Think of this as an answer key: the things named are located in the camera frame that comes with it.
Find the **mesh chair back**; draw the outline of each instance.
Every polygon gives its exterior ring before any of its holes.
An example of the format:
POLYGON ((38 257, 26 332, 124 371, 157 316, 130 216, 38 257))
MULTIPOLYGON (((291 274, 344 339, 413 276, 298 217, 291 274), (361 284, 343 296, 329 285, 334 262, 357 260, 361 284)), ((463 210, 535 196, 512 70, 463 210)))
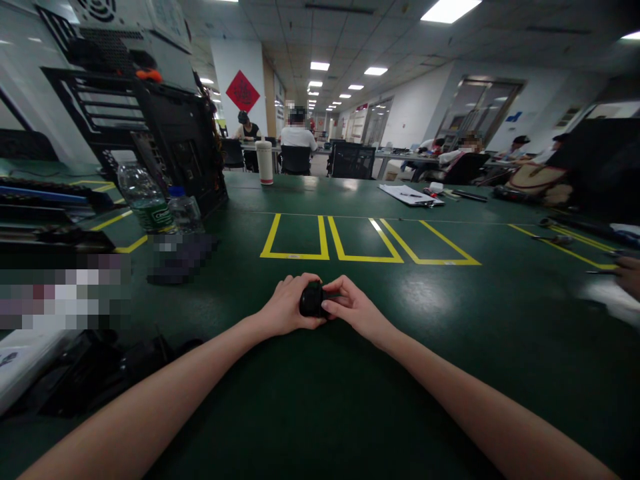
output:
POLYGON ((242 155, 242 146, 240 140, 222 139, 222 151, 226 152, 225 167, 227 168, 244 168, 245 158, 242 155))
POLYGON ((362 145, 336 145, 333 162, 334 178, 370 180, 373 177, 375 148, 362 145))
POLYGON ((488 153, 465 153, 453 164, 442 182, 447 185, 469 185, 478 178, 480 168, 490 157, 488 153))
POLYGON ((309 147, 282 145, 282 171, 290 175, 310 175, 309 147))
POLYGON ((8 160, 60 161, 43 133, 23 130, 0 129, 0 157, 8 160))

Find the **bottle cap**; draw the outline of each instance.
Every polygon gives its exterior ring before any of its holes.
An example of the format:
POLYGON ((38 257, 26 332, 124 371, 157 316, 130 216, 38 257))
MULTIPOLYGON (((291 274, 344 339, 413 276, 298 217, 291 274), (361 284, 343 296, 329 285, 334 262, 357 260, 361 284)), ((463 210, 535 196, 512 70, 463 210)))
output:
POLYGON ((185 189, 182 187, 179 187, 178 185, 169 187, 169 194, 172 197, 184 197, 186 195, 185 189))

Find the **forearm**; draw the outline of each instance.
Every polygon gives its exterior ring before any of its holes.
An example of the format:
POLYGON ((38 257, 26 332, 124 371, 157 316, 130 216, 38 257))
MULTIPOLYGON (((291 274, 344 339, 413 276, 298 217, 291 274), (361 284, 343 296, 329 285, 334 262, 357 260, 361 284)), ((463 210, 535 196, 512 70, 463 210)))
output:
POLYGON ((402 332, 390 335, 379 347, 438 400, 506 478, 617 478, 540 417, 402 332))
POLYGON ((20 479, 142 478, 227 370, 269 336, 242 320, 124 392, 20 479))

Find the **plastic bottle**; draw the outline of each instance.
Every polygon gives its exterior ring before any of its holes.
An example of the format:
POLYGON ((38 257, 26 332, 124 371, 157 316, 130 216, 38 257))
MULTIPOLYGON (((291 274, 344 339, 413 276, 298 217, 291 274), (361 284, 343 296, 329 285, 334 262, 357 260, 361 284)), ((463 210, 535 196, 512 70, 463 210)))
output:
POLYGON ((118 183, 122 196, 148 234, 176 233, 177 228, 162 190, 136 160, 120 162, 118 183))
POLYGON ((200 217, 200 208, 193 197, 188 197, 182 187, 169 187, 169 210, 175 218, 178 231, 185 235, 190 233, 204 233, 200 217))

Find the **ceiling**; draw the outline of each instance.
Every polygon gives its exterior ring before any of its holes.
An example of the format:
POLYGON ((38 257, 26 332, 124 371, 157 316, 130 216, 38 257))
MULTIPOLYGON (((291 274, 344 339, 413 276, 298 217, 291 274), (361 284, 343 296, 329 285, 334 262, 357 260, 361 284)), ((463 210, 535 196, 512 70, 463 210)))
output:
POLYGON ((193 35, 192 63, 202 77, 215 80, 209 38, 259 40, 288 98, 305 103, 309 81, 323 82, 316 89, 320 95, 310 97, 317 100, 316 112, 322 112, 334 101, 342 102, 340 111, 360 105, 455 59, 610 76, 640 73, 640 42, 619 41, 640 30, 636 1, 483 0, 450 25, 420 21, 436 0, 181 0, 181 4, 193 35), (368 15, 309 8, 313 5, 375 11, 368 15), (331 66, 328 71, 313 71, 311 61, 331 66), (370 66, 389 70, 380 77, 364 75, 370 66), (348 90, 352 83, 365 88, 348 90), (352 97, 340 99, 341 93, 352 97))

